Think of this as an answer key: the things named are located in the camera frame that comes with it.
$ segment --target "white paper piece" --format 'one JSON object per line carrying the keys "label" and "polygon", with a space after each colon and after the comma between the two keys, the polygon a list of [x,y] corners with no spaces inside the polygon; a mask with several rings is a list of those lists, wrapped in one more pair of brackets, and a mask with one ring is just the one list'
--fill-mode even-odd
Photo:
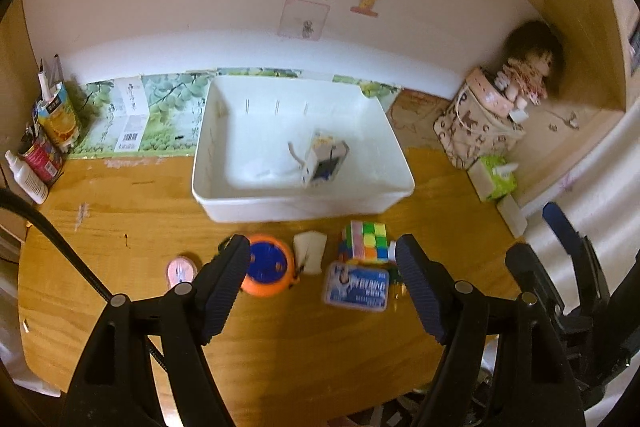
{"label": "white paper piece", "polygon": [[278,35],[293,39],[319,41],[330,6],[319,2],[286,0]]}
{"label": "white paper piece", "polygon": [[145,88],[139,77],[117,78],[114,87],[120,91],[127,113],[127,121],[116,142],[115,152],[135,152],[140,148],[142,135],[149,120],[149,105]]}

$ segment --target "white container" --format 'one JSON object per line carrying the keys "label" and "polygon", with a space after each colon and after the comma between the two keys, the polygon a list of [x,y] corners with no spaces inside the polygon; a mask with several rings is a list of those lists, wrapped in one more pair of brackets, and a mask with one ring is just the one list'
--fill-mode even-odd
{"label": "white container", "polygon": [[[350,148],[331,182],[302,185],[320,131]],[[221,223],[379,214],[414,191],[380,102],[358,86],[318,80],[218,76],[209,86],[191,190]]]}
{"label": "white container", "polygon": [[33,169],[26,162],[20,160],[11,151],[7,151],[4,157],[9,163],[9,168],[14,173],[15,182],[20,185],[20,188],[37,204],[44,203],[44,200],[49,196],[47,185],[38,178],[37,174],[33,172]]}

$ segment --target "wooden desk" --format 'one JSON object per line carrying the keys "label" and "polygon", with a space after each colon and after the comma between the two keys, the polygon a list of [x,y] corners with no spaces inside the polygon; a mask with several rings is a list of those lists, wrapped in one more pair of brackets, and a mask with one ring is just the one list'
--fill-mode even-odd
{"label": "wooden desk", "polygon": [[[482,204],[466,173],[437,151],[408,152],[415,192],[379,217],[390,237],[413,233],[424,250],[487,294],[513,298],[504,267],[513,242],[491,204]],[[132,300],[166,292],[164,270],[176,255],[203,263],[231,234],[265,232],[292,243],[303,230],[328,234],[323,265],[337,256],[348,218],[299,223],[220,225],[191,196],[192,158],[73,160],[42,211],[113,293]],[[78,207],[90,215],[75,232]],[[321,302],[323,277],[270,299],[239,295],[225,330],[204,351],[239,426],[314,426],[382,403],[431,380],[442,349],[424,333],[409,297],[383,314]],[[37,230],[31,230],[18,276],[22,343],[29,367],[68,389],[105,303]],[[154,361],[168,422],[175,406]]]}

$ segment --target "colorful cube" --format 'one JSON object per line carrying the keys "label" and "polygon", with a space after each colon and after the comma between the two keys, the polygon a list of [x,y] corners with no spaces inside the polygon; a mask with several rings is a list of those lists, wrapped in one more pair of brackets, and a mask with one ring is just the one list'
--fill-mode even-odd
{"label": "colorful cube", "polygon": [[351,221],[342,230],[338,259],[349,264],[388,264],[389,241],[383,223]]}

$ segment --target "doll face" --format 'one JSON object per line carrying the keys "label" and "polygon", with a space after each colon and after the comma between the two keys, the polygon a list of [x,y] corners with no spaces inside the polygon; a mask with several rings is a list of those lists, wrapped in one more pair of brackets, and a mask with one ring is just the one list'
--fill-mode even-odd
{"label": "doll face", "polygon": [[531,64],[533,68],[536,68],[542,76],[549,76],[551,72],[551,62],[553,61],[553,54],[550,51],[544,51],[542,54],[529,52],[525,60]]}

